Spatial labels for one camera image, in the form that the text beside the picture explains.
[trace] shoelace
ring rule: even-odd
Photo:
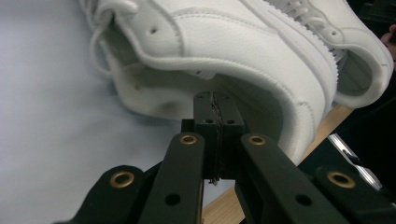
[[[329,25],[325,19],[321,18],[314,11],[306,7],[301,0],[289,0],[281,10],[294,18],[295,21],[301,23],[307,29],[310,29],[309,26],[313,26],[320,30],[327,28]],[[335,61],[338,62],[338,66],[342,66],[344,64],[344,60],[342,59],[345,58],[347,52],[343,49],[329,48],[329,50],[334,56]]]
[[[107,27],[113,20],[114,13],[112,10],[98,10],[98,0],[80,0],[79,2],[85,14],[87,15],[87,23],[93,30],[89,48],[90,58],[92,60],[93,66],[98,72],[102,73],[108,78],[111,78],[111,71],[104,68],[99,62],[97,46],[102,40],[103,33],[107,30]],[[128,2],[127,7],[130,9],[130,12],[137,12],[138,6],[134,3]]]

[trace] black object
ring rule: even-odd
[[[342,157],[310,158],[308,178],[271,138],[248,131],[231,98],[202,92],[162,163],[107,171],[59,224],[201,223],[204,177],[235,179],[242,223],[394,223],[396,209]]]

